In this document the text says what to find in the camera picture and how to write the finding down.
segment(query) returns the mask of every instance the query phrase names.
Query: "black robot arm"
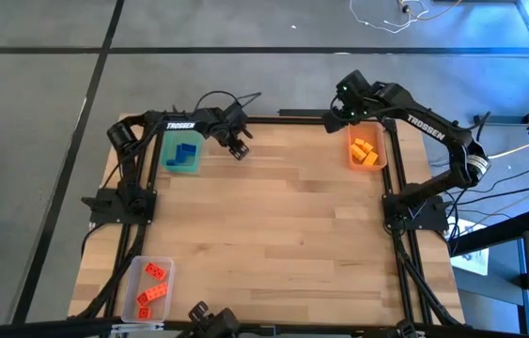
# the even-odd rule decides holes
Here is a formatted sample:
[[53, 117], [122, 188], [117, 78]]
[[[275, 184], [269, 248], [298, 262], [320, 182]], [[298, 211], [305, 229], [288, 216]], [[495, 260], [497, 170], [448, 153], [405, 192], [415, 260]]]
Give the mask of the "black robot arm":
[[400, 194], [388, 196], [384, 203], [388, 204], [389, 214], [409, 215], [409, 209], [421, 206], [440, 192], [473, 187], [490, 168], [483, 147], [473, 138], [470, 129], [461, 128], [458, 122], [450, 122], [420, 105], [401, 85], [369, 84], [362, 73], [355, 70], [337, 84], [336, 90], [334, 101], [341, 101], [343, 107], [334, 107], [332, 103], [330, 111], [323, 116], [327, 132], [367, 119], [398, 118], [448, 149], [450, 169], [424, 183], [408, 184]]
[[[154, 135], [160, 131], [197, 131], [205, 139], [213, 137], [220, 146], [228, 147], [228, 151], [237, 159], [241, 160], [249, 153], [249, 148], [239, 138], [241, 132], [248, 138], [252, 135], [246, 127], [247, 114], [236, 100], [226, 109], [200, 108], [187, 114], [173, 109], [172, 112], [147, 111], [141, 115], [132, 115], [123, 118], [107, 130], [107, 137], [116, 151], [118, 165], [120, 167], [120, 181], [117, 183], [115, 192], [111, 192], [103, 198], [84, 197], [82, 200], [91, 207], [93, 213], [112, 214], [113, 208], [123, 208], [124, 214], [142, 216], [149, 220], [148, 203], [151, 192], [141, 188], [137, 174], [136, 156], [145, 149]], [[132, 131], [133, 126], [143, 128], [141, 137], [137, 137]]]

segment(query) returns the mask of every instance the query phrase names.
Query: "red lego brick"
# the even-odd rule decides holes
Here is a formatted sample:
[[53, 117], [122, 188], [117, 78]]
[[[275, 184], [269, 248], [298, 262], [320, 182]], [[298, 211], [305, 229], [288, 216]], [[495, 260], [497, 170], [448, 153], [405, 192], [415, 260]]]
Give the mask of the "red lego brick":
[[166, 270], [153, 263], [148, 263], [148, 265], [145, 267], [145, 272], [158, 281], [163, 281], [163, 279], [166, 277]]
[[151, 309], [148, 307], [139, 308], [139, 319], [150, 319], [151, 318]]
[[148, 296], [149, 301], [165, 296], [167, 293], [168, 293], [168, 284], [166, 283], [155, 285], [145, 290], [145, 294]]
[[136, 298], [136, 301], [139, 302], [139, 305], [141, 305], [141, 307], [145, 307], [147, 305], [147, 303], [149, 303], [150, 299], [147, 295], [147, 293], [142, 293], [139, 295], [139, 297]]

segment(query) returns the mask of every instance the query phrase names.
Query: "orange container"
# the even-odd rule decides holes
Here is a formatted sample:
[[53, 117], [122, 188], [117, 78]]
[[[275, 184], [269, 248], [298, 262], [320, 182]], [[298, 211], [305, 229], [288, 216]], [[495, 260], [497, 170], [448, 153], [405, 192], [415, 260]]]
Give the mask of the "orange container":
[[[373, 145], [373, 150], [379, 157], [373, 165], [364, 165], [351, 155], [350, 146], [359, 138]], [[385, 141], [383, 137], [383, 126], [379, 122], [360, 122], [356, 126], [348, 125], [348, 166], [351, 170], [379, 171], [387, 165], [385, 155]]]

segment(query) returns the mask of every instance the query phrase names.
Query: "wooden table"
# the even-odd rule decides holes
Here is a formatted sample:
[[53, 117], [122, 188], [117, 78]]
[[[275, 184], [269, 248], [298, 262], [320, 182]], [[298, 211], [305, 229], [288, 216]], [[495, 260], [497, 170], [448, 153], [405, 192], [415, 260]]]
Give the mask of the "wooden table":
[[[427, 180], [421, 133], [397, 126], [408, 181]], [[209, 139], [198, 175], [158, 170], [157, 208], [143, 254], [170, 256], [177, 265], [168, 319], [188, 320], [200, 300], [213, 312], [229, 307], [243, 322], [390, 325], [403, 319], [394, 249], [381, 228], [381, 171], [348, 169], [347, 131], [248, 127], [254, 139], [246, 140], [251, 152], [242, 161]], [[112, 151], [106, 175], [116, 163]], [[110, 277], [119, 233], [120, 225], [107, 225], [87, 242], [70, 315], [84, 310]], [[432, 232], [417, 234], [429, 285], [462, 321], [445, 244]], [[117, 315], [125, 290], [126, 278]], [[421, 321], [415, 290], [411, 281]]]

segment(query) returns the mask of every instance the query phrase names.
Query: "plastic bin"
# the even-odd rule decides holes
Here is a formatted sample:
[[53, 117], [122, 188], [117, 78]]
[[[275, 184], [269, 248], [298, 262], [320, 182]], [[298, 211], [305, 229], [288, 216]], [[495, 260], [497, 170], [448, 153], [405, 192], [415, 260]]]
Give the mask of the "plastic bin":
[[[379, 157], [373, 165], [364, 165], [351, 155], [350, 146], [355, 139], [365, 140], [373, 146], [374, 152]], [[385, 154], [385, 138], [383, 136], [383, 126], [379, 122], [360, 122], [358, 125], [348, 125], [348, 166], [351, 170], [359, 171], [379, 171], [387, 165]]]
[[[166, 270], [167, 273], [162, 281], [158, 281], [145, 272], [145, 267], [148, 263], [153, 263]], [[168, 313], [170, 313], [174, 274], [174, 261], [170, 257], [136, 256], [133, 258], [129, 269], [129, 283], [126, 287], [126, 296], [122, 307], [122, 321], [126, 323], [164, 322], [168, 317]], [[151, 309], [150, 319], [139, 319], [137, 297], [150, 287], [162, 283], [168, 283], [167, 294], [148, 303], [148, 307]]]
[[[166, 131], [163, 134], [162, 155], [160, 164], [171, 173], [196, 173], [199, 169], [199, 155], [204, 137], [197, 131]], [[194, 156], [186, 156], [183, 162], [169, 165], [177, 157], [177, 146], [181, 144], [196, 147]]]

